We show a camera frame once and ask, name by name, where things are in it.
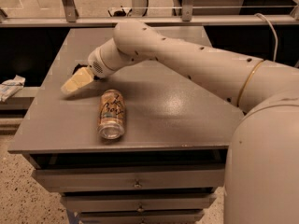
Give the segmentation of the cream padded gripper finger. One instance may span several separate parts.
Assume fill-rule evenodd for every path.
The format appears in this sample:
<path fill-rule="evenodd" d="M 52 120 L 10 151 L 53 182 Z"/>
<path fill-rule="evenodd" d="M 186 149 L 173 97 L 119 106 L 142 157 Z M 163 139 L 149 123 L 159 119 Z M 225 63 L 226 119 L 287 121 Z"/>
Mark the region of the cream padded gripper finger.
<path fill-rule="evenodd" d="M 93 82 L 94 73 L 89 67 L 79 68 L 61 87 L 63 94 L 70 94 Z"/>

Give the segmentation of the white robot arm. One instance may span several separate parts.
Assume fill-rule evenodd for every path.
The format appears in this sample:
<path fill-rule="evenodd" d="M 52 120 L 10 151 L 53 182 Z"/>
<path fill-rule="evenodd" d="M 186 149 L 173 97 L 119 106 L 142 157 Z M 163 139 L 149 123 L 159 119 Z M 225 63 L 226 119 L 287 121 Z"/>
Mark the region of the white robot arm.
<path fill-rule="evenodd" d="M 299 69 L 169 38 L 136 20 L 62 86 L 65 94 L 154 59 L 245 112 L 227 152 L 224 224 L 299 224 Z"/>

